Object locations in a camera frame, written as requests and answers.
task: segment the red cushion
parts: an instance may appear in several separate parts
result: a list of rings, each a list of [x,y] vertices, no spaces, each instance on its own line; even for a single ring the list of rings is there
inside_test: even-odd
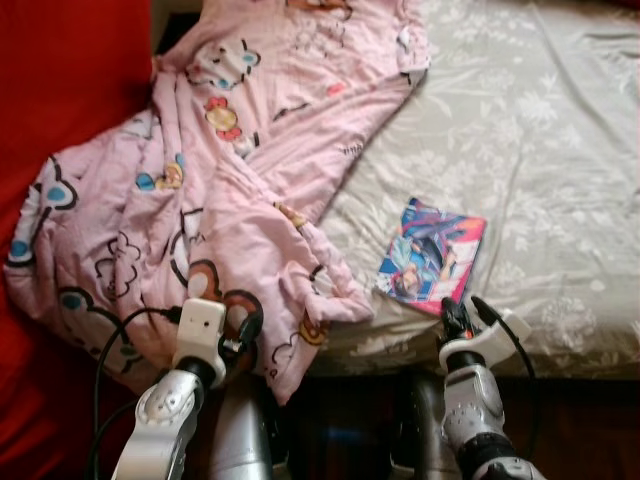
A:
[[[144,107],[148,0],[2,0],[0,255],[46,155]],[[0,478],[80,478],[95,363],[11,311],[0,282]],[[105,411],[131,394],[107,382]],[[107,438],[111,463],[131,423]]]
[[[617,3],[621,3],[625,7],[640,8],[640,0],[616,0]]]

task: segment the gray floral bed sheet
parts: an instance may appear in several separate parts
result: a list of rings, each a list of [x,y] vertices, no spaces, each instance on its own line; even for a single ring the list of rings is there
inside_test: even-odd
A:
[[[533,329],[542,376],[637,378],[637,16],[584,1],[426,0],[423,88],[354,167],[321,227],[371,293],[311,374],[437,369],[437,318],[375,293],[411,196],[481,215],[470,291]],[[522,374],[517,358],[498,368]]]

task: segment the wire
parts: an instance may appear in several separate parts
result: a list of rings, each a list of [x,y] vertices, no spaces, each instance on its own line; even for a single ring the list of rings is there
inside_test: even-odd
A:
[[[182,313],[182,308],[180,307],[172,307],[170,309],[165,308],[150,308],[145,307],[139,310],[136,310],[127,318],[125,318],[120,325],[114,330],[114,332],[105,343],[102,352],[100,353],[100,357],[98,358],[98,366],[96,367],[96,379],[93,384],[93,435],[97,438],[98,433],[101,430],[100,427],[100,377],[102,374],[102,369],[104,368],[104,362],[107,359],[107,355],[109,354],[109,350],[115,343],[122,333],[124,333],[127,326],[140,314],[142,313],[157,313],[160,315],[164,315],[167,317],[172,323],[178,323],[180,320],[180,314]],[[95,451],[91,452],[89,459],[87,461],[87,466],[93,465],[93,476],[97,480],[99,478],[99,470],[100,464],[98,459],[98,450],[96,448]]]
[[[97,462],[94,462],[94,458],[97,458],[98,449],[100,448],[100,442],[102,441],[102,437],[107,432],[107,429],[111,426],[113,422],[115,422],[123,413],[125,413],[130,408],[135,408],[138,400],[133,400],[120,408],[118,408],[113,414],[102,424],[102,426],[98,429],[98,432],[93,437],[93,442],[91,443],[91,448],[89,449],[89,460],[84,469],[84,479],[85,480],[98,480],[99,476],[96,475],[94,465]]]
[[[507,333],[513,345],[516,347],[516,350],[520,354],[522,361],[524,362],[524,366],[527,368],[527,373],[529,374],[529,384],[531,386],[531,399],[532,399],[532,419],[531,419],[531,433],[529,433],[529,441],[527,442],[527,449],[524,453],[524,458],[526,460],[531,461],[533,459],[533,452],[535,450],[536,441],[538,439],[538,431],[540,429],[540,392],[538,391],[538,380],[536,378],[536,373],[533,370],[533,365],[531,364],[531,359],[527,352],[522,348],[520,344],[520,339],[513,333],[513,330],[507,325],[502,318],[497,315],[496,321],[500,324],[502,329]]]

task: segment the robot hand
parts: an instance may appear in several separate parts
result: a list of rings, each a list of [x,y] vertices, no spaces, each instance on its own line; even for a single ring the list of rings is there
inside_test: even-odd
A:
[[[209,389],[225,379],[262,330],[262,316],[248,316],[238,339],[223,336],[226,307],[187,300],[178,327],[173,370],[149,388],[136,405],[136,424],[112,480],[178,480],[185,449],[196,430]]]
[[[480,320],[471,323],[464,305],[442,302],[444,336],[439,360],[447,371],[442,435],[455,453],[464,480],[544,480],[528,461],[518,457],[502,430],[504,410],[495,378],[488,367],[508,358],[515,344],[502,323],[519,339],[531,328],[513,312],[502,318],[477,297],[471,298]]]

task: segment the comic book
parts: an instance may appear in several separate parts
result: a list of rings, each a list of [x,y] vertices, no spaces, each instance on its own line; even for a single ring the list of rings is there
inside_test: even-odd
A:
[[[412,198],[378,272],[377,288],[428,313],[441,313],[442,299],[459,302],[487,225],[427,207]]]

